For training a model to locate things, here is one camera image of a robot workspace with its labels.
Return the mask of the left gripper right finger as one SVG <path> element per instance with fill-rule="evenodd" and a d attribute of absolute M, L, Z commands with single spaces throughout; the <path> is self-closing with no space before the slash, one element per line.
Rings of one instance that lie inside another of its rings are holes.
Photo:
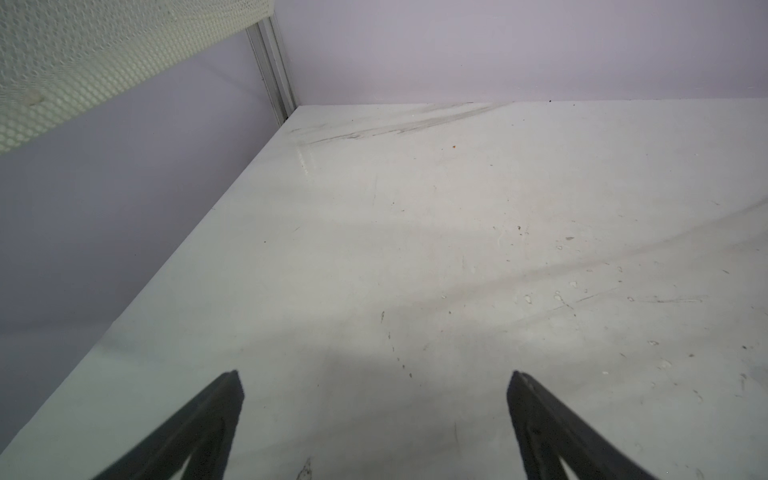
<path fill-rule="evenodd" d="M 507 405 L 526 476 L 566 479 L 652 479 L 533 376 L 515 371 Z"/>

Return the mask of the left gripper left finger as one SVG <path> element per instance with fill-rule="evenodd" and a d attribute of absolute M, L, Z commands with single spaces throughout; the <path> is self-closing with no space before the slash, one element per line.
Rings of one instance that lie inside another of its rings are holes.
<path fill-rule="evenodd" d="M 222 479 L 236 434 L 244 390 L 236 370 L 225 372 L 121 458 L 103 479 Z"/>

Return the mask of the lower white mesh shelf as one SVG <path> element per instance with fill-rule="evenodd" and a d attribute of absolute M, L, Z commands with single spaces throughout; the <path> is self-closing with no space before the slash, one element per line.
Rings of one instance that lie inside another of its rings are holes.
<path fill-rule="evenodd" d="M 271 1 L 1 3 L 1 151 L 10 152 L 270 17 Z"/>

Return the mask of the vertical aluminium frame post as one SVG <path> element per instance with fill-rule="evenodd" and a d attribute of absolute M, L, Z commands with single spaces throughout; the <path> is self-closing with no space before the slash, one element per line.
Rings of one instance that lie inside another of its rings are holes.
<path fill-rule="evenodd" d="M 246 29 L 277 124 L 283 125 L 299 106 L 288 71 L 275 16 Z"/>

